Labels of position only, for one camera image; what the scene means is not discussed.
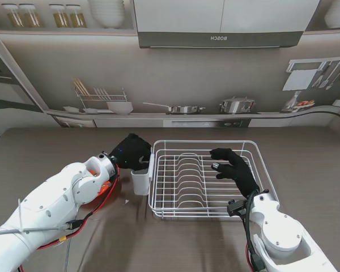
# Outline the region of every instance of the gray cable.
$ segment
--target gray cable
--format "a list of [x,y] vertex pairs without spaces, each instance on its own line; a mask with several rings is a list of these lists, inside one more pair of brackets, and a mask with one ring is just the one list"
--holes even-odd
[[[23,229],[22,232],[31,232],[31,231],[60,231],[60,230],[64,230],[65,228],[67,228],[67,225],[64,225],[62,227],[56,227],[56,228],[25,228]],[[5,230],[5,231],[0,231],[0,235],[3,234],[13,234],[13,233],[21,233],[20,230],[18,229],[10,229],[10,230]]]

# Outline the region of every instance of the range hood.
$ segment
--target range hood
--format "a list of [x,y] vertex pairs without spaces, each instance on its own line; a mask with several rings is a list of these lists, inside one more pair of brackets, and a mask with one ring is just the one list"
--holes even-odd
[[133,1],[141,48],[244,48],[297,45],[320,0]]

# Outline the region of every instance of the white robotic arm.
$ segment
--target white robotic arm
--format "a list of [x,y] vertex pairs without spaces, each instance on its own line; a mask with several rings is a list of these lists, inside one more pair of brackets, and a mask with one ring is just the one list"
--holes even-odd
[[16,270],[37,248],[62,235],[79,207],[95,199],[116,174],[115,162],[100,154],[67,165],[27,195],[0,227],[0,232],[9,232],[0,235],[0,272]]
[[[269,193],[254,197],[250,220],[261,227],[261,236],[253,235],[254,248],[268,272],[337,272],[306,229],[292,217],[278,211],[279,202]],[[298,261],[277,265],[302,247],[306,256]]]

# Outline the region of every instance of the saucepan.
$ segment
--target saucepan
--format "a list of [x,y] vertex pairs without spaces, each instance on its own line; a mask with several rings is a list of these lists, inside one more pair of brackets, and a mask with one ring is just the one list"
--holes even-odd
[[147,105],[154,105],[154,106],[160,106],[160,107],[166,107],[168,108],[169,114],[197,114],[200,113],[201,110],[205,109],[204,107],[198,107],[198,106],[166,106],[166,105],[159,105],[159,104],[153,104],[153,103],[147,103],[143,102]]

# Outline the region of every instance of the robotic arm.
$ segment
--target robotic arm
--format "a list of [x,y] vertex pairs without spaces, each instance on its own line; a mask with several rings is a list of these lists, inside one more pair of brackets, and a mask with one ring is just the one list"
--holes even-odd
[[[279,212],[279,202],[272,198],[268,190],[259,193],[260,188],[241,157],[225,148],[214,149],[210,154],[213,159],[228,160],[231,164],[214,163],[212,168],[220,172],[216,177],[233,179],[241,194],[248,199],[230,201],[227,211],[230,216],[237,215],[243,220],[252,271],[337,272],[300,222]],[[249,233],[250,221],[261,228],[261,233],[253,235],[253,242]],[[298,261],[288,261],[297,248],[303,249],[305,256]],[[277,260],[282,260],[284,264],[276,264]]]
[[95,199],[116,174],[114,158],[100,154],[67,165],[27,195],[0,227],[5,233],[0,235],[0,272],[16,270],[37,248],[69,229],[80,206]]

